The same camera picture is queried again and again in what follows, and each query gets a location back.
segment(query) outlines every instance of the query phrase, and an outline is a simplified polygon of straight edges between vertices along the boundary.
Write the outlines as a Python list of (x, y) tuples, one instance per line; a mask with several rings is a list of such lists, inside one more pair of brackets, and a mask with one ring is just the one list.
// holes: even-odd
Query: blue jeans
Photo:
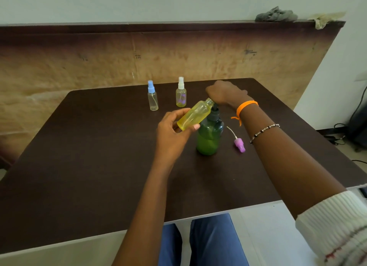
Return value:
[[(190, 266), (248, 266), (229, 214), (196, 219), (190, 228)], [(163, 226), (158, 266), (180, 266), (182, 238), (173, 223)]]

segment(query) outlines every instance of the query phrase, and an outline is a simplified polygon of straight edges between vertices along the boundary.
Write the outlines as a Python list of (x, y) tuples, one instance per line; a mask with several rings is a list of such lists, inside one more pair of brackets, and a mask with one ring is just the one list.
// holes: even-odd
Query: floor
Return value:
[[(351, 160), (367, 161), (367, 151), (355, 152), (348, 142), (338, 145), (337, 148)], [(367, 173), (367, 164), (357, 164)], [(3, 174), (4, 172), (0, 171), (0, 179)], [(351, 191), (366, 202), (358, 189)], [(236, 209), (232, 210), (230, 215), (250, 266), (324, 265), (296, 230), (294, 219), (284, 203)], [(188, 266), (190, 262), (190, 222), (182, 220), (177, 223), (183, 240), (182, 266)], [(21, 254), (0, 255), (0, 264), (109, 266), (124, 235), (125, 232), (121, 231), (92, 240), (45, 246)]]

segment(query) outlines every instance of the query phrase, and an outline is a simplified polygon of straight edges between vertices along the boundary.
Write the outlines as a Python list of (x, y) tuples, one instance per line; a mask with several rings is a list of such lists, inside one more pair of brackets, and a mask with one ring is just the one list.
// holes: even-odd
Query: white knit sweater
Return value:
[(300, 214), (296, 228), (326, 265), (367, 265), (367, 206), (351, 191)]

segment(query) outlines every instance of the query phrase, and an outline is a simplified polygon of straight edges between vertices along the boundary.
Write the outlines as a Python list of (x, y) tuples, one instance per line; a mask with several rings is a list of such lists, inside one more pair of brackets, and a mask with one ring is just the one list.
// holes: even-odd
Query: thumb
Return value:
[(189, 137), (191, 136), (191, 134), (194, 133), (199, 128), (200, 128), (200, 124), (195, 124), (195, 125), (190, 126), (189, 128), (187, 128), (186, 130), (184, 130), (181, 134), (186, 139), (189, 139)]

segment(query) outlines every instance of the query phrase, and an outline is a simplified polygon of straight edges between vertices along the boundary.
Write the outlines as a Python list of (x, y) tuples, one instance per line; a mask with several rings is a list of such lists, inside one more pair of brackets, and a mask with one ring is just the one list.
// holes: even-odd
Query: hand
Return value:
[(236, 109), (245, 101), (252, 100), (246, 90), (241, 90), (230, 81), (216, 81), (208, 86), (206, 92), (210, 99), (218, 105), (230, 105)]
[(184, 116), (190, 108), (167, 112), (157, 128), (157, 144), (154, 162), (173, 166), (181, 155), (190, 135), (199, 129), (200, 124), (195, 124), (181, 132), (177, 120)]

